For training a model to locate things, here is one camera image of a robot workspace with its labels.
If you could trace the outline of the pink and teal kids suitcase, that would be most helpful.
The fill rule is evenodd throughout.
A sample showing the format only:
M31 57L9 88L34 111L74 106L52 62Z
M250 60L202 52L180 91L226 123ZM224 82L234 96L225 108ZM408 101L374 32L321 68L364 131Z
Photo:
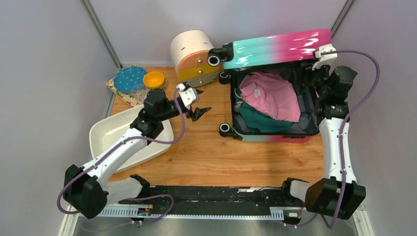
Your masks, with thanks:
M329 29L311 29L236 40L208 51L230 85L232 122L219 134L246 142L299 142L318 134L314 84L325 79L331 59L315 52L332 48Z

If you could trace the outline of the pink t-shirt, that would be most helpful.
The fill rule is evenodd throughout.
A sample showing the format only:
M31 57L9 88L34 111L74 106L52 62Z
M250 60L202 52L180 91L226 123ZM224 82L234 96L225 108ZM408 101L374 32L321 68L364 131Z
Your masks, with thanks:
M268 72L253 72L249 75L255 73L279 76L278 74ZM261 89L257 87L257 82L242 82L241 86L243 86L243 89L241 90L240 97L256 110L273 119L298 122L301 116L298 96L292 84L290 82L288 83L290 86L287 88L284 85L281 85L279 88L267 86L267 93L262 96Z

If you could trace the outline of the white plastic basin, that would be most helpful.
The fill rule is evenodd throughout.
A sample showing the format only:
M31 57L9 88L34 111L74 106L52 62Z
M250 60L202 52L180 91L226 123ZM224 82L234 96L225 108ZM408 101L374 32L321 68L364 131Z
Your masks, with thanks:
M89 132L89 144L92 158L97 158L106 151L128 130L130 124L138 116L143 105L120 112L116 115L105 118L97 122ZM151 143L140 152L130 157L117 172L125 171L130 168L143 164L165 152L170 148L170 144Z

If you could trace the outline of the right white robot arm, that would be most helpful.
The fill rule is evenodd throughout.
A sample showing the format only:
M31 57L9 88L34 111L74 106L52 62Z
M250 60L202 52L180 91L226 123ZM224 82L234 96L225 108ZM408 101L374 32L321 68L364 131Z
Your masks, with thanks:
M283 204L293 206L301 201L309 212L347 220L365 199L366 189L357 183L351 165L350 110L345 101L356 75L347 66L338 66L332 72L325 66L309 73L317 94L315 115L323 141L323 176L314 184L288 178L280 192Z

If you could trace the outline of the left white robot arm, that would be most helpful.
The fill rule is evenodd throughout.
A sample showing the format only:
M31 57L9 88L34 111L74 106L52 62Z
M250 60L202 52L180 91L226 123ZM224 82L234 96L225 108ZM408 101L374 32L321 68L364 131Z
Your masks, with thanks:
M202 90L185 83L177 85L174 98L169 100L163 89L152 89L147 93L143 108L130 124L127 131L97 158L81 167L71 165L64 174L64 186L59 192L56 204L60 212L70 214L61 206L65 200L75 208L72 214L81 213L87 219L96 217L107 205L128 200L138 204L146 203L150 190L138 175L124 180L109 182L109 178L133 155L152 143L171 145L179 142L185 133L185 119L198 120L207 108L192 108L199 100ZM181 133L171 140L157 139L163 131L163 122L179 116Z

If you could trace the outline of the yellow bowl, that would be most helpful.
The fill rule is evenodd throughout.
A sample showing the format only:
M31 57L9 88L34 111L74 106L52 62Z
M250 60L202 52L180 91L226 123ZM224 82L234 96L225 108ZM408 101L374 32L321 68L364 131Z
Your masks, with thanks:
M165 76L159 71L152 71L144 76L143 83L148 89L161 89L165 84Z

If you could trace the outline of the round pastel drawer cabinet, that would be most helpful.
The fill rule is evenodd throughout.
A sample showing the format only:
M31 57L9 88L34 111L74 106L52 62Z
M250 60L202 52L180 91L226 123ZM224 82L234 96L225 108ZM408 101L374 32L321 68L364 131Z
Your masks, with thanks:
M219 60L208 63L213 48L209 37L201 30L189 30L178 34L170 44L170 55L177 78L191 87L212 82L220 72Z

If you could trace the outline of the clear glass cup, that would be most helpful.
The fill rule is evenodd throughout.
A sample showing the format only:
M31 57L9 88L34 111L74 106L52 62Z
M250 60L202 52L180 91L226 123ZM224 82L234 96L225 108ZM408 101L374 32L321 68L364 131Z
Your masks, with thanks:
M143 104L150 89L144 84L137 84L131 90L131 95L139 103Z

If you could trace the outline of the blue polka dot plate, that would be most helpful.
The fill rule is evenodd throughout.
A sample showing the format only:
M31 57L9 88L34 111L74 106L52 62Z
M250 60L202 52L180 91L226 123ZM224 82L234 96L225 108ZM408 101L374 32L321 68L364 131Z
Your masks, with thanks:
M123 93L131 93L132 89L139 84L143 84L144 76L148 72L142 67L131 66L122 69L115 76L114 87Z

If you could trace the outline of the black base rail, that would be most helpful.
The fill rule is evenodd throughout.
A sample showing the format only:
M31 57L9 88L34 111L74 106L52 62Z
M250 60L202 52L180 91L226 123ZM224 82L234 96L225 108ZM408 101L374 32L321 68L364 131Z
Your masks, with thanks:
M152 217L262 219L296 224L304 204L280 187L169 186L152 185L135 200L150 209Z

